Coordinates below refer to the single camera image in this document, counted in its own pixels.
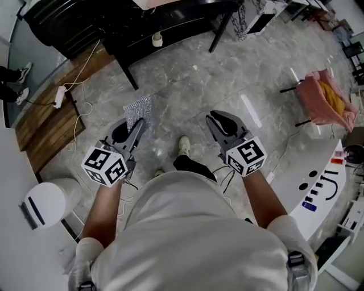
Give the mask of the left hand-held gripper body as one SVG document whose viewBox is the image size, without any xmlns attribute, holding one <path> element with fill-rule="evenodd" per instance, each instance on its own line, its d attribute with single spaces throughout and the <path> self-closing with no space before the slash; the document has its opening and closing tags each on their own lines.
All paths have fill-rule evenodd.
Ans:
<svg viewBox="0 0 364 291">
<path fill-rule="evenodd" d="M 136 166 L 133 150 L 137 145 L 138 139 L 131 138 L 117 143 L 106 136 L 89 148 L 81 166 L 92 181 L 111 187 L 116 182 L 131 177 Z"/>
</svg>

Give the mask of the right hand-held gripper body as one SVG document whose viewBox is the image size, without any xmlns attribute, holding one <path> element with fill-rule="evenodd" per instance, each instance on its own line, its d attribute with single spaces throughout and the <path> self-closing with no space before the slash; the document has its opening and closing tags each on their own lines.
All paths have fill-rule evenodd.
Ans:
<svg viewBox="0 0 364 291">
<path fill-rule="evenodd" d="M 260 169 L 267 159 L 266 151 L 257 136 L 248 130 L 245 139 L 226 139 L 226 148 L 220 149 L 220 159 L 242 177 Z"/>
</svg>

